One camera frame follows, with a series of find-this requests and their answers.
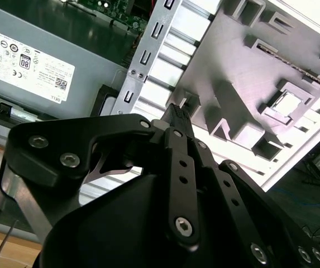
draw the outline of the barcode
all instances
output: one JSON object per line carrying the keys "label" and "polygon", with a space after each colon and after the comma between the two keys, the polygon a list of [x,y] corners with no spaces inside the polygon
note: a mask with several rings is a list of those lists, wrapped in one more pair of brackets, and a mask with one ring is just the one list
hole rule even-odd
{"label": "barcode", "polygon": [[55,87],[59,88],[60,90],[65,91],[67,83],[68,83],[67,81],[64,81],[64,80],[62,80],[60,78],[57,78],[56,81],[55,81]]}

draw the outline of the circuit board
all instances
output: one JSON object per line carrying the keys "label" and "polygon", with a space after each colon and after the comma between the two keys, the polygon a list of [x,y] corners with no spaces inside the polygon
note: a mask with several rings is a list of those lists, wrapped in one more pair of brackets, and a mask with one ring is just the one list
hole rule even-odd
{"label": "circuit board", "polygon": [[134,0],[78,0],[78,3],[120,22],[136,32],[142,33],[147,26],[146,16],[139,17],[131,12]]}

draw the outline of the screw head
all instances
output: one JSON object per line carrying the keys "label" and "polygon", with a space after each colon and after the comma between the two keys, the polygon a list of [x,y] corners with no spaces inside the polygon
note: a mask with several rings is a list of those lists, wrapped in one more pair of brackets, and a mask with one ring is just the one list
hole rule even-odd
{"label": "screw head", "polygon": [[204,142],[202,142],[202,141],[199,141],[198,145],[203,149],[207,149],[207,145],[205,145]]}
{"label": "screw head", "polygon": [[45,137],[34,135],[28,139],[29,144],[37,149],[42,149],[48,146],[48,140]]}
{"label": "screw head", "polygon": [[190,237],[192,235],[192,225],[185,218],[178,217],[175,221],[177,231],[181,233],[184,237]]}
{"label": "screw head", "polygon": [[265,252],[257,245],[252,243],[250,246],[251,253],[261,264],[267,264],[268,258],[265,255]]}
{"label": "screw head", "polygon": [[299,253],[301,255],[301,257],[307,262],[307,263],[311,263],[311,258],[310,258],[310,255],[308,255],[308,253],[302,248],[302,247],[299,247]]}
{"label": "screw head", "polygon": [[182,137],[182,136],[183,136],[182,133],[179,132],[178,130],[174,130],[173,133],[175,133],[175,135],[176,135],[177,137]]}
{"label": "screw head", "polygon": [[320,252],[316,248],[312,248],[312,252],[314,253],[315,257],[320,261]]}
{"label": "screw head", "polygon": [[80,164],[80,159],[76,154],[66,152],[60,156],[60,162],[68,168],[76,168]]}
{"label": "screw head", "polygon": [[146,121],[140,121],[140,124],[141,124],[143,127],[150,128],[150,124],[147,123]]}
{"label": "screw head", "polygon": [[237,171],[237,170],[238,170],[237,165],[236,165],[236,164],[234,164],[234,163],[229,163],[229,166],[230,166],[230,167],[231,167],[231,169],[232,169],[232,170],[234,170],[234,171]]}

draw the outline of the wooden surface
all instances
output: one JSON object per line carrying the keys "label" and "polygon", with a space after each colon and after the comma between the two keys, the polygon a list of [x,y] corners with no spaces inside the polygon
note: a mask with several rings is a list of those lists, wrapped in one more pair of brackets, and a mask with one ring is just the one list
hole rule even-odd
{"label": "wooden surface", "polygon": [[[0,244],[5,234],[0,233]],[[31,268],[41,245],[9,237],[0,254],[0,268]]]}

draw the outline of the white label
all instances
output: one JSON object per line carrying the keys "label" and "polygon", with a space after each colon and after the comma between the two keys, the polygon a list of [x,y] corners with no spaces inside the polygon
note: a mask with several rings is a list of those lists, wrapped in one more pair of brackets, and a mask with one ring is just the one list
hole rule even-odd
{"label": "white label", "polygon": [[75,67],[0,33],[0,80],[50,101],[66,101]]}

